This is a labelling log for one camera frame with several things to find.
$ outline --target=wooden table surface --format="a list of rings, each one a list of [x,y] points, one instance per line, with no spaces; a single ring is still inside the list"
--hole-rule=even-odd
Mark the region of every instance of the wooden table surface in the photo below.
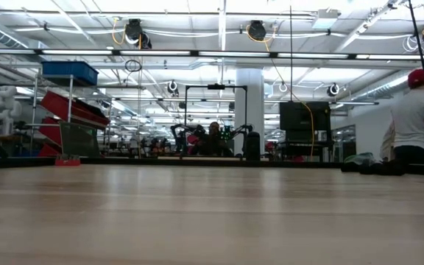
[[[424,177],[1,169],[0,264],[424,265]]]

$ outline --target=white column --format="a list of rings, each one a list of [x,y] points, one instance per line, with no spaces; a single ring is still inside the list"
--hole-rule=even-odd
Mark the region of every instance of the white column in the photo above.
[[[236,69],[236,85],[248,86],[247,123],[261,138],[261,154],[264,153],[264,78],[263,70],[256,68]],[[245,92],[235,89],[235,128],[244,124]],[[242,154],[243,136],[235,137],[235,154]]]

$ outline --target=black monitor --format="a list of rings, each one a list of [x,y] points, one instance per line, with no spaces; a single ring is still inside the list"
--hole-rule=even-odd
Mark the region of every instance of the black monitor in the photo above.
[[[314,118],[314,131],[329,130],[330,105],[328,102],[306,102]],[[281,102],[279,104],[280,129],[285,131],[311,130],[311,115],[308,108],[300,102]]]

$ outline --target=red cap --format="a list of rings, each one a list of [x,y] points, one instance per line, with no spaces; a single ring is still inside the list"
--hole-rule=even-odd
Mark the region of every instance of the red cap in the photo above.
[[[422,85],[424,85],[424,70],[417,69],[411,72],[409,74],[409,87],[413,89],[419,88]]]

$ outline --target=blue bin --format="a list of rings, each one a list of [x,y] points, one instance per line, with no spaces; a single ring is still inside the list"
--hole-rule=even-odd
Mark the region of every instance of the blue bin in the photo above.
[[[98,71],[85,62],[47,61],[42,62],[42,75],[57,85],[70,85],[73,75],[74,85],[97,85]]]

